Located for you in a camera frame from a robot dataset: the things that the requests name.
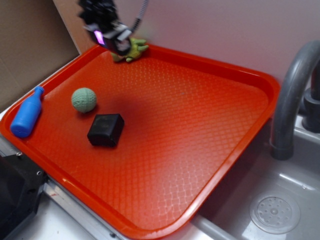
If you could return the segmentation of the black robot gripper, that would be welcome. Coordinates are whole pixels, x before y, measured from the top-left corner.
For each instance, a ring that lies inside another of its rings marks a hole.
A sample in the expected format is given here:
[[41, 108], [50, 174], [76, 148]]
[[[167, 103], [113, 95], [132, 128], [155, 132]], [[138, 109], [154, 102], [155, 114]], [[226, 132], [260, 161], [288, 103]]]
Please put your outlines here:
[[96, 44], [118, 56], [130, 52], [129, 28], [120, 22], [112, 0], [80, 0], [78, 5], [84, 29]]

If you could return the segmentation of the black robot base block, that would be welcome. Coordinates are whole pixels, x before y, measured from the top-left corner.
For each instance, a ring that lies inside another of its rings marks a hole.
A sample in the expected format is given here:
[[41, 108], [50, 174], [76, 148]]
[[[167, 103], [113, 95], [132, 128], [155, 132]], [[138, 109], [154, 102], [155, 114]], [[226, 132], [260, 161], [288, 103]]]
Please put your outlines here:
[[0, 158], [0, 238], [10, 239], [33, 219], [47, 174], [27, 155]]

